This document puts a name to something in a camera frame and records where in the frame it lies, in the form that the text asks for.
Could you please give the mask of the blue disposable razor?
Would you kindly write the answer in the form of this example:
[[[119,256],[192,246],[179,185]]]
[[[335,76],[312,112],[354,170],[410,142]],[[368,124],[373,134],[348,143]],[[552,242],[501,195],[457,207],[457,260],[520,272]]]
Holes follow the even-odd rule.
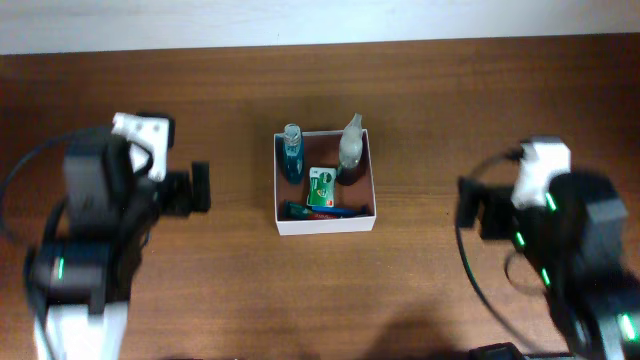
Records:
[[[369,208],[367,205],[360,207],[359,209],[350,208],[338,208],[338,207],[323,207],[312,206],[311,210],[315,213],[334,215],[339,218],[353,218],[358,216],[368,216]]]

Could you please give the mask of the blue Listerine mouthwash bottle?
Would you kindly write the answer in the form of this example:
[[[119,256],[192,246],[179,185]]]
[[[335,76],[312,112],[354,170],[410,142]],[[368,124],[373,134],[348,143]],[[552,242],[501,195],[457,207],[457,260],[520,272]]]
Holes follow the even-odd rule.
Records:
[[[304,175],[304,138],[301,128],[287,124],[283,132],[282,165],[286,180],[300,184]]]

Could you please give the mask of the green soap packet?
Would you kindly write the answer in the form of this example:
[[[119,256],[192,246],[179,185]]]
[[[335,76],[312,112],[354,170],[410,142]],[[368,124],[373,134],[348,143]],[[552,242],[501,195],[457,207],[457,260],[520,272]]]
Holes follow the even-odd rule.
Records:
[[[335,168],[311,167],[309,170],[310,188],[307,205],[311,207],[335,206]]]

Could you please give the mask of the Colgate toothpaste tube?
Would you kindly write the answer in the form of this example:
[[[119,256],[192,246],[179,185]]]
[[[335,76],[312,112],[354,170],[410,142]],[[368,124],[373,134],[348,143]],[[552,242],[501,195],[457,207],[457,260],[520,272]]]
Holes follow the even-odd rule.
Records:
[[[289,219],[294,220],[332,220],[338,219],[338,216],[318,213],[303,205],[287,201],[285,203],[285,215]]]

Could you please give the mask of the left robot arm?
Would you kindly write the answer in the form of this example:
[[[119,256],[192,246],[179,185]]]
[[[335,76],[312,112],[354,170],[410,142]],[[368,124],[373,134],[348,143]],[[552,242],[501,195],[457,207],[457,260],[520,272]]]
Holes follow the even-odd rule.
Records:
[[[163,216],[209,211],[207,162],[162,180],[148,175],[155,162],[145,140],[108,130],[72,137],[63,159],[66,195],[23,270],[39,358],[118,358],[151,229]]]

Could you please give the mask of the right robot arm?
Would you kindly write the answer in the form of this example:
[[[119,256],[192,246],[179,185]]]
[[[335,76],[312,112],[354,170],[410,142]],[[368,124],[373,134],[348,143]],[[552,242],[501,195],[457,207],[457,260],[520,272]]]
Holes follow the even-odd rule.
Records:
[[[458,181],[458,229],[508,241],[543,283],[555,327],[585,359],[639,356],[639,278],[623,263],[627,209],[610,179],[594,171],[555,175],[539,205],[522,209],[512,186]]]

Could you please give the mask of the clear spray bottle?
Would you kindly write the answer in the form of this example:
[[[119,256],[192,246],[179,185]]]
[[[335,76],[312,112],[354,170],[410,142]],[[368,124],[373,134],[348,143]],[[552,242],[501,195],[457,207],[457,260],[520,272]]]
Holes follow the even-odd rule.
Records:
[[[358,166],[363,151],[362,115],[355,113],[344,128],[339,143],[339,165],[344,169]]]

